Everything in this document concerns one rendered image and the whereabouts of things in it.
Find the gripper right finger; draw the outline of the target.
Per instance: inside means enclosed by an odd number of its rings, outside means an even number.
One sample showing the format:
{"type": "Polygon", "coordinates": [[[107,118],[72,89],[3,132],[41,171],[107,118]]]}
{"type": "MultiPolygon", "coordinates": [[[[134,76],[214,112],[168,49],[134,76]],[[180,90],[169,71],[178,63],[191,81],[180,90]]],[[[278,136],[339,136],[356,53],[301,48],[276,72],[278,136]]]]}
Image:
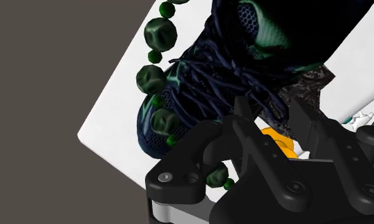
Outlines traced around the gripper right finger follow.
{"type": "Polygon", "coordinates": [[[301,99],[291,101],[288,125],[313,159],[333,161],[350,205],[373,215],[374,126],[364,125],[351,132],[336,120],[318,116],[301,99]]]}

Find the dark speckled object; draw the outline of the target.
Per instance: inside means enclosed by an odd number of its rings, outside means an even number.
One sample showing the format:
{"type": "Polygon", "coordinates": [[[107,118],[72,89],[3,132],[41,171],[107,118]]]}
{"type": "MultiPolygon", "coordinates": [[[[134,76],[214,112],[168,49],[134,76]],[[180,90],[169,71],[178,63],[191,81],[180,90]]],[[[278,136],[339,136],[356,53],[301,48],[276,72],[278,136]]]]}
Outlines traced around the dark speckled object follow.
{"type": "Polygon", "coordinates": [[[294,83],[277,89],[278,96],[289,106],[292,98],[301,98],[309,104],[318,116],[324,116],[320,110],[321,90],[329,84],[335,75],[325,66],[301,74],[294,83]]]}

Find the dark blue teal sneaker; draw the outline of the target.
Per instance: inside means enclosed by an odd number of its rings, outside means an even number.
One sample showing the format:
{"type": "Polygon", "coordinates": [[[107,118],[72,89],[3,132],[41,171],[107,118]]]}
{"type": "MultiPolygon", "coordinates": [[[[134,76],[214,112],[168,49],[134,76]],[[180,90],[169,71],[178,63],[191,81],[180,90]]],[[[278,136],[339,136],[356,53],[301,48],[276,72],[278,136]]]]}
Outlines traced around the dark blue teal sneaker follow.
{"type": "Polygon", "coordinates": [[[161,159],[202,120],[220,121],[237,96],[271,128],[293,137],[277,89],[331,57],[374,0],[212,0],[197,40],[168,69],[142,67],[146,98],[137,140],[161,159]]]}

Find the yellow round object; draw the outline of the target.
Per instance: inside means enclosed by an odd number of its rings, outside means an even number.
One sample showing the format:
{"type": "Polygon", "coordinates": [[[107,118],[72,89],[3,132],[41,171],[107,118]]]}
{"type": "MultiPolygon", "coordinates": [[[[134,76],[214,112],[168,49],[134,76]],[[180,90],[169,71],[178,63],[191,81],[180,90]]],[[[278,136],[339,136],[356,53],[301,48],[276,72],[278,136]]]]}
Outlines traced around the yellow round object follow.
{"type": "Polygon", "coordinates": [[[287,158],[298,158],[297,154],[294,151],[294,142],[292,139],[279,134],[271,127],[261,129],[263,134],[269,135],[282,152],[287,156],[287,158]]]}

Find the white table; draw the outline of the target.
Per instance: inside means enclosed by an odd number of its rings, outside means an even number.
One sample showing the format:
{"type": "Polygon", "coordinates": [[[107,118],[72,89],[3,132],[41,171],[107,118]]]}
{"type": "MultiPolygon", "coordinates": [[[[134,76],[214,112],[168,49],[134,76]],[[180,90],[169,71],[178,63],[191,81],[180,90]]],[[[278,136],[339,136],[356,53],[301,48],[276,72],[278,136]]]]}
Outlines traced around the white table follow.
{"type": "MultiPolygon", "coordinates": [[[[190,0],[176,7],[172,22],[178,39],[160,67],[193,44],[211,12],[212,0],[190,0]]],[[[148,63],[149,48],[139,29],[78,132],[79,140],[139,186],[156,160],[137,142],[137,114],[144,94],[135,76],[148,63]]],[[[374,118],[374,4],[326,62],[334,79],[321,91],[321,110],[340,123],[358,112],[374,118]]]]}

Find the small white figure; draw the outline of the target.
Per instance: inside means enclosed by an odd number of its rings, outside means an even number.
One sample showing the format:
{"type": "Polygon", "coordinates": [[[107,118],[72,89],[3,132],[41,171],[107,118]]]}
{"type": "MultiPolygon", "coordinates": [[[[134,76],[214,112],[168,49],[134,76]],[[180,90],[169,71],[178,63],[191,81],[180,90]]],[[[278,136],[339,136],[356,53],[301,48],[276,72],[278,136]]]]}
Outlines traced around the small white figure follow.
{"type": "Polygon", "coordinates": [[[352,131],[356,131],[358,128],[365,126],[369,121],[374,117],[374,112],[364,114],[362,111],[359,111],[357,116],[352,116],[346,121],[343,122],[344,125],[350,125],[352,131]]]}

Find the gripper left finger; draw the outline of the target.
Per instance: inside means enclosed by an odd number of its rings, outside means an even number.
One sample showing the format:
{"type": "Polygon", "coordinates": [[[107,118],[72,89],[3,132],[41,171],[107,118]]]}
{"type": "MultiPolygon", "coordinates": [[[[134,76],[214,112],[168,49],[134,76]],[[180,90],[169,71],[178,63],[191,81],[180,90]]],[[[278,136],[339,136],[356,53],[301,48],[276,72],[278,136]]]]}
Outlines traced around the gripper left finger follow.
{"type": "Polygon", "coordinates": [[[225,116],[221,123],[198,123],[147,173],[148,198],[162,204],[198,204],[205,197],[206,176],[222,156],[241,159],[241,181],[258,168],[284,209],[295,213],[308,209],[310,188],[275,141],[259,130],[243,96],[235,98],[233,115],[225,116]]]}

